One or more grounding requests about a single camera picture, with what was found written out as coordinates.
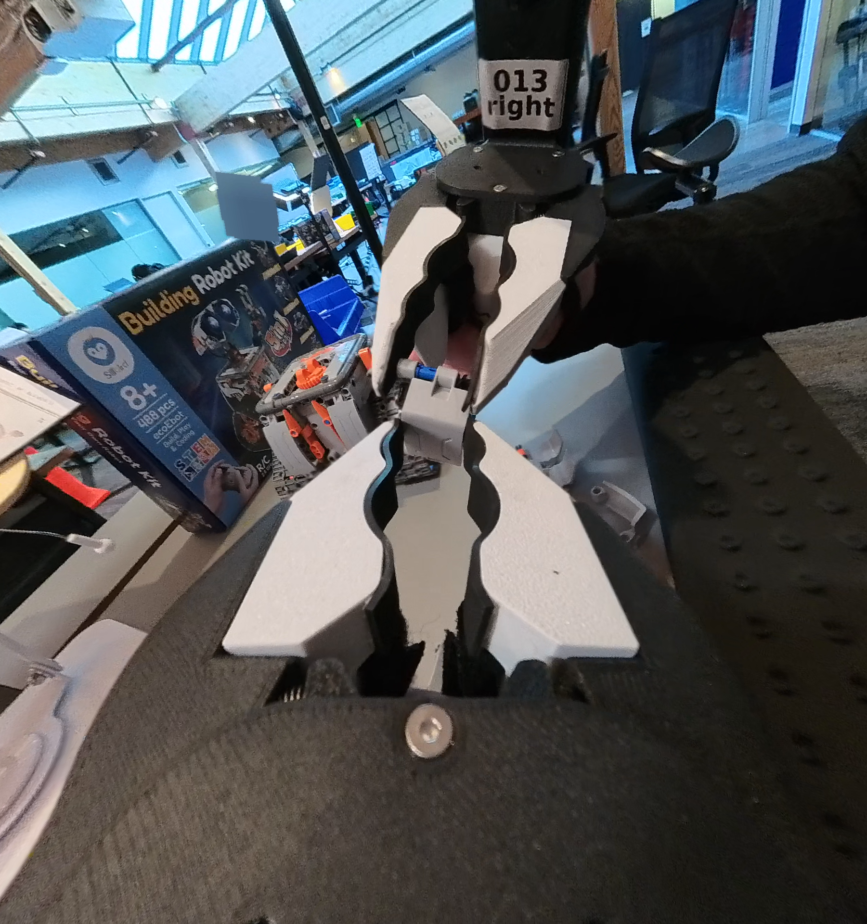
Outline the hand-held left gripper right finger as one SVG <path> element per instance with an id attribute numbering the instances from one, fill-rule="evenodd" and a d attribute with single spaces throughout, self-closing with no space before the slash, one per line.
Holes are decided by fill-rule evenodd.
<path id="1" fill-rule="evenodd" d="M 480 422 L 466 427 L 466 655 L 524 662 L 632 659 L 639 643 L 569 495 Z"/>

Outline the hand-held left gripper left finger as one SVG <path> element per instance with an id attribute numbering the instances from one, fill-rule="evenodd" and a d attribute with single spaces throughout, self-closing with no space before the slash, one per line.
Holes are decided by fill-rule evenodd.
<path id="1" fill-rule="evenodd" d="M 384 422 L 298 491 L 224 636 L 235 656 L 334 658 L 358 670 L 405 651 L 405 620 L 384 533 L 403 461 Z"/>

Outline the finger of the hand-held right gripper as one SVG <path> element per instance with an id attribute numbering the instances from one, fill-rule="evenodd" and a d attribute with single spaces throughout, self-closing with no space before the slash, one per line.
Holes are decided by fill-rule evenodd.
<path id="1" fill-rule="evenodd" d="M 412 353 L 439 366 L 448 341 L 447 280 L 467 255 L 463 219 L 449 207 L 395 207 L 386 225 L 372 344 L 372 389 L 392 388 Z"/>
<path id="2" fill-rule="evenodd" d="M 563 269 L 571 221 L 537 217 L 513 225 L 506 243 L 515 265 L 497 288 L 496 317 L 483 329 L 469 393 L 473 414 L 506 385 L 546 326 L 566 289 Z"/>

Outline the blue connector pin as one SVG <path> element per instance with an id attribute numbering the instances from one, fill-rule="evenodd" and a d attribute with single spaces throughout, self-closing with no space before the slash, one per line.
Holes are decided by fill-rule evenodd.
<path id="1" fill-rule="evenodd" d="M 451 389 L 459 387 L 467 390 L 469 378 L 467 375 L 447 366 L 431 367 L 416 360 L 400 360 L 396 366 L 395 377 L 398 381 L 421 380 L 437 388 Z"/>

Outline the grey orange tracked toy robot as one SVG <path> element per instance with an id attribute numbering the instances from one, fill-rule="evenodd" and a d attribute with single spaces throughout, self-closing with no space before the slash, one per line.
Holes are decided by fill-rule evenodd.
<path id="1" fill-rule="evenodd" d="M 380 423 L 363 333 L 293 360 L 257 405 L 273 457 L 272 484 L 286 497 L 319 475 Z"/>

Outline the blue plastic bin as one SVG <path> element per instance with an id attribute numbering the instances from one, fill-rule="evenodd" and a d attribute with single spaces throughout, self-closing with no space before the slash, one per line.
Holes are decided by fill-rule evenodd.
<path id="1" fill-rule="evenodd" d="M 346 278 L 334 276 L 299 292 L 324 346 L 362 333 L 364 305 Z"/>

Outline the grey curved toy part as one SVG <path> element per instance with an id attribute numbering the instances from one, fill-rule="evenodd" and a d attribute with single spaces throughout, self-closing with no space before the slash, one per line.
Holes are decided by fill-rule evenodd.
<path id="1" fill-rule="evenodd" d="M 608 480 L 602 480 L 590 488 L 589 499 L 604 522 L 624 543 L 638 548 L 647 539 L 656 515 L 634 495 Z"/>

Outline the black office chair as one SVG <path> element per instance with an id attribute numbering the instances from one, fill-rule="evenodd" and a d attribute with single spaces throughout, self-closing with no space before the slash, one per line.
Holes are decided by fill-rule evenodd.
<path id="1" fill-rule="evenodd" d="M 737 121 L 716 118 L 737 8 L 699 1 L 652 21 L 630 133 L 635 171 L 603 180 L 608 217 L 714 201 L 720 165 L 740 138 Z"/>

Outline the black foam pad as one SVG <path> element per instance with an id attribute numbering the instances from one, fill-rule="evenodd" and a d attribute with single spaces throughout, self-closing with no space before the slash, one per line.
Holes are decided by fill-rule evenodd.
<path id="1" fill-rule="evenodd" d="M 676 590 L 867 922 L 867 465 L 761 339 L 623 361 Z"/>

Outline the blue robot kit box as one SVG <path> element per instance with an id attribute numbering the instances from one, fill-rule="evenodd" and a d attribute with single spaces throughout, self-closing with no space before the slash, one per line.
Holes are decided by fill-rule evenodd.
<path id="1" fill-rule="evenodd" d="M 322 343 L 275 244 L 230 239 L 1 347 L 0 364 L 77 401 L 76 433 L 210 533 L 272 477 L 265 387 Z"/>

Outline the white book stand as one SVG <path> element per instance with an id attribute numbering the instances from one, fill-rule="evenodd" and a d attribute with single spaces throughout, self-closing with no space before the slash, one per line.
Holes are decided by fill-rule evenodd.
<path id="1" fill-rule="evenodd" d="M 111 539 L 83 543 L 0 625 L 0 895 L 56 813 L 88 734 L 148 633 L 115 619 L 89 623 L 127 559 Z"/>

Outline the open instruction booklet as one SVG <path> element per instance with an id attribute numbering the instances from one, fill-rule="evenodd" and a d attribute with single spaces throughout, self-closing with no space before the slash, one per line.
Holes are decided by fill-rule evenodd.
<path id="1" fill-rule="evenodd" d="M 0 366 L 0 466 L 79 407 L 56 390 Z"/>

